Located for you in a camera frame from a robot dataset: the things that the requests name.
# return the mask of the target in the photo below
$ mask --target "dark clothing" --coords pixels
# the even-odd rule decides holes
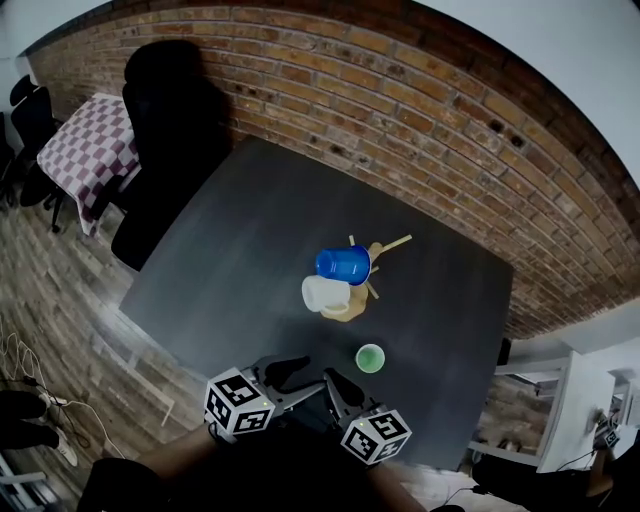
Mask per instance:
[[[26,419],[39,418],[47,411],[46,404],[25,391],[0,391],[0,450],[18,450],[45,445],[57,448],[60,438],[43,425]]]
[[[78,512],[381,510],[366,468],[339,439],[297,426],[238,437],[170,484],[136,462],[100,460]]]
[[[605,465],[613,488],[587,498],[589,471],[536,473],[536,468],[491,456],[473,467],[471,476],[484,490],[531,512],[550,510],[627,510],[634,502],[640,473],[640,444]]]

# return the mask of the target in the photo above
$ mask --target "dark gray table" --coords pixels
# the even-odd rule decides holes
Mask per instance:
[[[413,240],[383,254],[365,313],[347,324],[306,309],[316,253]],[[511,267],[401,201],[319,162],[246,139],[167,232],[122,302],[156,341],[209,376],[269,354],[308,354],[396,408],[414,434],[400,457],[455,468],[496,366]],[[377,374],[353,362],[365,343]]]

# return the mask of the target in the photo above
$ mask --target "red brick wall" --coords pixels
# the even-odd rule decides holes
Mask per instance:
[[[336,167],[511,263],[508,336],[639,294],[636,186],[581,112],[505,48],[411,2],[187,3],[116,1],[34,46],[57,115],[119,94],[141,45],[186,38],[229,94],[237,139]]]

